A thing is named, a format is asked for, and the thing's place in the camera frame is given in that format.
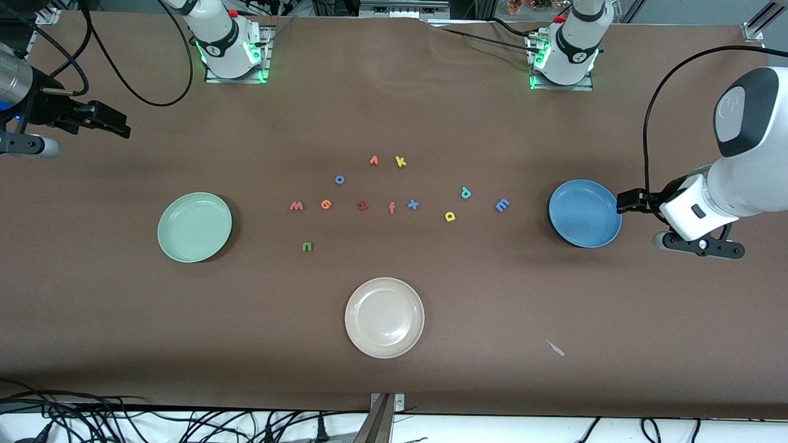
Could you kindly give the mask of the beige plate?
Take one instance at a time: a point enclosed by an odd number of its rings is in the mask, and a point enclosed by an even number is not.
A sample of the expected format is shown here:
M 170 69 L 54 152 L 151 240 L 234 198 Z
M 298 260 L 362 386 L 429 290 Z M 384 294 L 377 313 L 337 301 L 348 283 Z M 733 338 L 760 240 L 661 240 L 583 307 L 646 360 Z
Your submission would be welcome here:
M 408 353 L 419 341 L 425 320 L 419 294 L 394 277 L 377 277 L 360 284 L 344 311 L 344 327 L 352 344 L 376 359 Z

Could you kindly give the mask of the aluminium post with bracket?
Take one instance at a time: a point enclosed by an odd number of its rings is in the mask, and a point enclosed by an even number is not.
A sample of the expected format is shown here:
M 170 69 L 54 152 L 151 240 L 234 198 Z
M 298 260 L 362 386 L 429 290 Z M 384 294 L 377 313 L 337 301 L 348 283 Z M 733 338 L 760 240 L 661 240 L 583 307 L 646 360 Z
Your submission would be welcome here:
M 372 393 L 371 410 L 353 443 L 391 443 L 394 415 L 404 407 L 404 393 Z

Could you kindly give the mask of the aluminium frame profile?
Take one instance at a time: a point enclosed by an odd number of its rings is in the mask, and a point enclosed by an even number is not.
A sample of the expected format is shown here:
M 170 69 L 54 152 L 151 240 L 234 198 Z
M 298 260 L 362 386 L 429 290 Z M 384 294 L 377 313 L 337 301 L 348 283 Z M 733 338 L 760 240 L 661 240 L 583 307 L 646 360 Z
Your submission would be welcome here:
M 769 0 L 748 22 L 741 25 L 747 42 L 763 41 L 763 31 L 780 16 L 788 14 L 788 0 Z
M 32 0 L 32 5 L 39 6 L 34 11 L 37 25 L 53 25 L 57 23 L 62 9 L 65 8 L 61 0 Z

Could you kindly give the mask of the grey metal equipment box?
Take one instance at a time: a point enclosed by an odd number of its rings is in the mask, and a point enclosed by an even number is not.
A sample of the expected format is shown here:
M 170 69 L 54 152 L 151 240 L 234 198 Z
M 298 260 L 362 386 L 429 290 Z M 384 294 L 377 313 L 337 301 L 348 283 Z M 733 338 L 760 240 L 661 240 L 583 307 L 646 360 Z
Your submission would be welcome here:
M 360 18 L 416 18 L 449 20 L 449 0 L 360 0 Z

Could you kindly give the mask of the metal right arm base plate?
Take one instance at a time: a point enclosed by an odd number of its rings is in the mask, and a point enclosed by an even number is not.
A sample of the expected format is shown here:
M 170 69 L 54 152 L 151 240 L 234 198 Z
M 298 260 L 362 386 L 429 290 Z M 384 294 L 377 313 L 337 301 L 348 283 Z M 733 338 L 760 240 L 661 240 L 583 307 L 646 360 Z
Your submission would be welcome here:
M 238 33 L 234 42 L 198 42 L 206 66 L 207 83 L 265 84 L 273 56 L 275 28 L 261 27 L 242 17 L 235 20 Z

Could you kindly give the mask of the brown table cover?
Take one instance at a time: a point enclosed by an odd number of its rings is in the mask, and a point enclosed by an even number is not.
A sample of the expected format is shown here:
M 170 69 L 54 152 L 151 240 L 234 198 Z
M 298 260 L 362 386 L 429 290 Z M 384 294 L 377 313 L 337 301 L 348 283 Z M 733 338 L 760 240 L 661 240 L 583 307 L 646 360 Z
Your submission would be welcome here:
M 567 180 L 640 187 L 662 76 L 741 42 L 735 25 L 613 26 L 593 92 L 552 92 L 513 49 L 428 23 L 298 18 L 267 84 L 197 79 L 169 108 L 91 47 L 90 97 L 131 137 L 40 128 L 58 158 L 0 157 L 0 377 L 166 405 L 364 410 L 388 391 L 419 413 L 788 418 L 788 214 L 735 224 L 736 260 L 656 249 L 646 214 L 602 249 L 548 217 Z M 157 226 L 190 193 L 224 199 L 233 232 L 178 263 Z M 377 277 L 425 309 L 398 358 L 345 330 Z

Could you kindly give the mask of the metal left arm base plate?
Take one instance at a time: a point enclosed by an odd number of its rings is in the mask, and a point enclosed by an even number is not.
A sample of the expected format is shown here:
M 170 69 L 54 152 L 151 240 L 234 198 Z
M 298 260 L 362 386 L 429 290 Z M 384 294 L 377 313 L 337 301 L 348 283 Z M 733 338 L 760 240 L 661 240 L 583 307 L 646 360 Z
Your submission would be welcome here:
M 529 49 L 537 49 L 537 52 L 531 52 L 528 55 L 529 65 L 529 86 L 530 89 L 544 89 L 544 90 L 560 90 L 560 92 L 593 92 L 593 79 L 591 71 L 594 68 L 594 62 L 598 55 L 598 50 L 591 56 L 591 62 L 585 68 L 583 78 L 572 85 L 558 84 L 538 69 L 538 64 L 547 59 L 550 50 L 549 36 L 542 31 L 548 28 L 538 28 L 537 31 L 530 31 L 527 37 L 524 37 L 526 47 Z

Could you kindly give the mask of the green plate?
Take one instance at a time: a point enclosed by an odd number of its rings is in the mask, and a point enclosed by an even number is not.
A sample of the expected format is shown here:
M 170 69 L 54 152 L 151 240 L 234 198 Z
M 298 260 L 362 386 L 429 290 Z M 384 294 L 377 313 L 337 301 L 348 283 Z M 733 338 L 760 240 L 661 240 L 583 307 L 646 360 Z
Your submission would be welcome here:
M 216 255 L 233 232 L 233 214 L 216 194 L 190 193 L 163 211 L 157 240 L 163 253 L 178 263 L 200 263 Z

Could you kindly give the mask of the blue plate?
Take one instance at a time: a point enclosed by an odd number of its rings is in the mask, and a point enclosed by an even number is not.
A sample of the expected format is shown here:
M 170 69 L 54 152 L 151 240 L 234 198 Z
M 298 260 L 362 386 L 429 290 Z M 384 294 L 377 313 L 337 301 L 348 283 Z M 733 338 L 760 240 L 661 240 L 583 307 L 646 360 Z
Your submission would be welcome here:
M 549 199 L 548 216 L 557 235 L 581 249 L 604 247 L 622 229 L 616 196 L 593 180 L 568 180 L 557 186 Z

